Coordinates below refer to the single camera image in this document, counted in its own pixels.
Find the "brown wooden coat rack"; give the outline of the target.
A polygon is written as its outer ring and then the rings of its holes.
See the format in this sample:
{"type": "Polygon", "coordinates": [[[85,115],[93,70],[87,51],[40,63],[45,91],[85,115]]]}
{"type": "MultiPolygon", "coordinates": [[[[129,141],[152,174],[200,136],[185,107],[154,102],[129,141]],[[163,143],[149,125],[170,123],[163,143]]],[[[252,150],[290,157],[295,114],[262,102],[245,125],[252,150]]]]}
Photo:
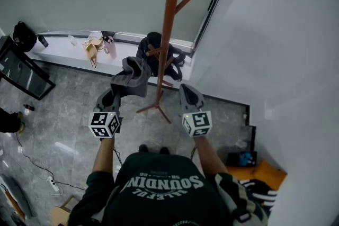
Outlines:
{"type": "Polygon", "coordinates": [[[150,109],[159,110],[160,114],[166,120],[167,123],[171,123],[166,114],[160,107],[160,99],[162,97],[162,84],[164,83],[164,75],[165,70],[170,64],[170,61],[167,60],[168,48],[170,43],[170,38],[172,34],[172,28],[174,23],[175,15],[189,2],[190,0],[182,0],[178,2],[178,0],[166,0],[165,2],[165,12],[164,12],[164,20],[162,27],[162,39],[160,43],[160,47],[157,49],[152,49],[147,52],[147,55],[154,56],[159,54],[159,65],[158,65],[158,76],[157,76],[157,92],[156,99],[153,105],[145,107],[137,111],[137,113],[141,113],[144,111],[148,111],[150,109]]]}

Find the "person's right forearm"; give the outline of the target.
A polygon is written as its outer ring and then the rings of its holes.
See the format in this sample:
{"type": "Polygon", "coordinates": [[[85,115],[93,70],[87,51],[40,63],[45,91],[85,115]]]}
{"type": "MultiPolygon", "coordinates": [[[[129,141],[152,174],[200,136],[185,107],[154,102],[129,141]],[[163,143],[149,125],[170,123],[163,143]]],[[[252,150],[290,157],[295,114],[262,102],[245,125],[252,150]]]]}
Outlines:
{"type": "Polygon", "coordinates": [[[226,166],[218,157],[216,151],[205,136],[194,137],[200,164],[205,177],[211,177],[215,174],[228,173],[226,166]]]}

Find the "white power strip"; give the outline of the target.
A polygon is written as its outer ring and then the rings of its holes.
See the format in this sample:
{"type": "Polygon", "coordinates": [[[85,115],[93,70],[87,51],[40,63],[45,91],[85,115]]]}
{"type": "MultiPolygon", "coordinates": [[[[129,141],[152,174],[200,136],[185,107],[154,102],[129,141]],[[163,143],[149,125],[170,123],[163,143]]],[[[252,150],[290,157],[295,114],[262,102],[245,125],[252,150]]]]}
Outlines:
{"type": "Polygon", "coordinates": [[[59,187],[56,185],[52,176],[48,176],[47,182],[52,186],[52,188],[55,192],[59,192],[59,187]]]}

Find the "black bottle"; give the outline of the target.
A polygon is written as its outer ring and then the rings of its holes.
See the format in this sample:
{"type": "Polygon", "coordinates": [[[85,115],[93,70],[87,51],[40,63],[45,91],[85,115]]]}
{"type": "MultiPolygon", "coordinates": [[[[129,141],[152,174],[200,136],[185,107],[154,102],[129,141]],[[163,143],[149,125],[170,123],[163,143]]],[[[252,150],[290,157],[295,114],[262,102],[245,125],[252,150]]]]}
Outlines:
{"type": "Polygon", "coordinates": [[[46,48],[48,47],[49,43],[48,41],[45,39],[45,37],[43,35],[37,35],[37,38],[39,40],[39,42],[46,48]]]}

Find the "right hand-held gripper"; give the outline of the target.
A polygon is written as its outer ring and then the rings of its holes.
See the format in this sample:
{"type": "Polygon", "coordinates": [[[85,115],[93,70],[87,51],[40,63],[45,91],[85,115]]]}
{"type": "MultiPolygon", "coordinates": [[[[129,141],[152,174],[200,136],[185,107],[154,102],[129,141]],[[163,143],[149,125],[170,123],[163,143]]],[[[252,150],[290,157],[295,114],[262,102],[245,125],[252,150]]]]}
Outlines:
{"type": "Polygon", "coordinates": [[[184,113],[181,123],[189,137],[207,135],[212,128],[212,116],[211,111],[202,111],[204,107],[203,95],[196,88],[188,84],[181,84],[180,105],[182,113],[184,113]]]}

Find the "white window ledge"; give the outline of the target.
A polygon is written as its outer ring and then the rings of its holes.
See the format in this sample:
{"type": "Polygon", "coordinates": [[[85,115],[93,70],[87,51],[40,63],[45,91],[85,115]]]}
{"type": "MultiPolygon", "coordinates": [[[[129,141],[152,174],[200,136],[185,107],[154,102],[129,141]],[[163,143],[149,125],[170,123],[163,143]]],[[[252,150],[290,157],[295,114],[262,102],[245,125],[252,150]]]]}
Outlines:
{"type": "Polygon", "coordinates": [[[100,34],[100,31],[46,32],[42,35],[48,41],[48,47],[45,48],[37,41],[27,56],[37,61],[114,75],[122,70],[122,60],[125,57],[136,55],[138,44],[146,37],[144,34],[114,33],[117,57],[112,59],[101,50],[97,54],[97,66],[93,69],[82,44],[100,34]]]}

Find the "pink tumbler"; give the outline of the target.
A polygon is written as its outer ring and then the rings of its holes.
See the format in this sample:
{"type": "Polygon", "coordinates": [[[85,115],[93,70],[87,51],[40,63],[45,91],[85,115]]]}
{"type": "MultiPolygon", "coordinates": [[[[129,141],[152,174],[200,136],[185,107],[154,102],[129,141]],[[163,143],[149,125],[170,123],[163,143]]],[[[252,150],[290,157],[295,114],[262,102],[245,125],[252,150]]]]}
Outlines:
{"type": "Polygon", "coordinates": [[[115,41],[112,36],[104,36],[103,37],[103,50],[107,55],[110,55],[112,59],[117,57],[115,41]]]}

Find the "dark grey garment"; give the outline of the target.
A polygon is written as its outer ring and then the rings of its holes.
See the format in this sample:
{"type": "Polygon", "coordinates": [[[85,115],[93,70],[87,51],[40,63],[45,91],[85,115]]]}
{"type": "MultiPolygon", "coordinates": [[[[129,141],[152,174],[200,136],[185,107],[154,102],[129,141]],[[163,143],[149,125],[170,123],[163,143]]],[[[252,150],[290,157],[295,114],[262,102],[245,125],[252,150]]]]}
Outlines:
{"type": "Polygon", "coordinates": [[[146,97],[151,68],[145,59],[126,57],[122,60],[123,71],[112,76],[111,89],[121,97],[135,95],[146,97]]]}

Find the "blue packet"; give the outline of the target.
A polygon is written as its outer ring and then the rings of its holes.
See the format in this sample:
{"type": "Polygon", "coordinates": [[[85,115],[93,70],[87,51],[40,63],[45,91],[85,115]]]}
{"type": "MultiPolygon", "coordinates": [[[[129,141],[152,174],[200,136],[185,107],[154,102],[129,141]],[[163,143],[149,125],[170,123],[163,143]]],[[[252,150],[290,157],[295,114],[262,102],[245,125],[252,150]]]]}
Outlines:
{"type": "Polygon", "coordinates": [[[252,155],[251,152],[243,152],[240,155],[239,165],[241,167],[251,167],[256,164],[256,158],[252,155]]]}

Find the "black white striped jacket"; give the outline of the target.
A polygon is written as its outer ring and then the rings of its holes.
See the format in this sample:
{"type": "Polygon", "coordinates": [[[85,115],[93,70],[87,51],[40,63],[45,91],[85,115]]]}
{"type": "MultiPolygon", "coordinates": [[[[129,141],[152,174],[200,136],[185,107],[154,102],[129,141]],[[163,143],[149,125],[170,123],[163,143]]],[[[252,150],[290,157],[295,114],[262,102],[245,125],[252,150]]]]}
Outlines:
{"type": "Polygon", "coordinates": [[[240,180],[242,184],[263,208],[269,217],[274,207],[278,192],[271,189],[265,182],[256,179],[240,180]]]}

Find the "person's left forearm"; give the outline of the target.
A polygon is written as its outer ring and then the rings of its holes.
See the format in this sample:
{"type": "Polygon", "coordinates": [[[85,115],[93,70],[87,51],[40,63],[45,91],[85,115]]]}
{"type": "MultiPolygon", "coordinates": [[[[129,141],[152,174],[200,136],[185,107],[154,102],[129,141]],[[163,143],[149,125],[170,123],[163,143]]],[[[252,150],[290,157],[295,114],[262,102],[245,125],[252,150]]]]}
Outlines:
{"type": "Polygon", "coordinates": [[[92,172],[106,172],[113,174],[114,138],[103,139],[96,154],[92,172]]]}

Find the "small black backpack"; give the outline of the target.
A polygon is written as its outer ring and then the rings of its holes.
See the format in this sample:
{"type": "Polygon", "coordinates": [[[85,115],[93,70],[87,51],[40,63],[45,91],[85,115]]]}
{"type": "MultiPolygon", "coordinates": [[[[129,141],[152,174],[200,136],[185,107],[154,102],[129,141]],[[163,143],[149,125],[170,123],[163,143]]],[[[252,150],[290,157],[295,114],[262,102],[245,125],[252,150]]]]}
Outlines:
{"type": "Polygon", "coordinates": [[[29,52],[37,42],[37,36],[22,21],[14,27],[13,40],[23,52],[29,52]]]}

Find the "large black backpack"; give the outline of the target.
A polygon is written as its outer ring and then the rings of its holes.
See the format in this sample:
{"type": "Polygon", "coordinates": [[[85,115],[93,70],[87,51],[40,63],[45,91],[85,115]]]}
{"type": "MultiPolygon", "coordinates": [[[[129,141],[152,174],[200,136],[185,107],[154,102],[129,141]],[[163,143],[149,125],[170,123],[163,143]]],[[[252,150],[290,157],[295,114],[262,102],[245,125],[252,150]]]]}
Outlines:
{"type": "MultiPolygon", "coordinates": [[[[151,75],[154,77],[158,76],[159,52],[149,56],[148,51],[160,48],[161,40],[162,35],[157,32],[147,34],[147,36],[141,40],[136,54],[138,58],[145,59],[151,68],[151,75]]],[[[170,76],[175,81],[181,81],[183,77],[181,67],[183,67],[185,63],[185,57],[186,55],[181,49],[169,44],[164,75],[170,76]]]]}

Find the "person's dark green shirt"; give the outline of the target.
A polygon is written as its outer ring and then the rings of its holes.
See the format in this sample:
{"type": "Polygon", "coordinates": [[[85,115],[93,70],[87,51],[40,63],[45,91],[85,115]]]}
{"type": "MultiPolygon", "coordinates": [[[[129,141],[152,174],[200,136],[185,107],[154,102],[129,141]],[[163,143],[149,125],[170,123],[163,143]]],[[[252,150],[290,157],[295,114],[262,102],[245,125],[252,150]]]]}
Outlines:
{"type": "Polygon", "coordinates": [[[113,177],[91,173],[68,226],[267,226],[267,213],[236,178],[204,177],[179,155],[131,154],[113,177]]]}

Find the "black box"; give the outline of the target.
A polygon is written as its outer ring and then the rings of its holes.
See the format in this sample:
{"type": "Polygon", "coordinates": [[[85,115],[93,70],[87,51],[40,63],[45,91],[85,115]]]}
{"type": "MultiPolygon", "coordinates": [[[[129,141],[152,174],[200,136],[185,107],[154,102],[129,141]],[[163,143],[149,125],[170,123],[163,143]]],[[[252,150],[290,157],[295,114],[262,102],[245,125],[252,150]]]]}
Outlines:
{"type": "Polygon", "coordinates": [[[227,157],[227,166],[232,166],[232,167],[241,167],[239,165],[239,159],[240,159],[240,155],[243,152],[251,152],[252,155],[256,158],[257,161],[257,152],[256,151],[241,151],[241,152],[233,152],[233,153],[229,153],[228,157],[227,157]]]}

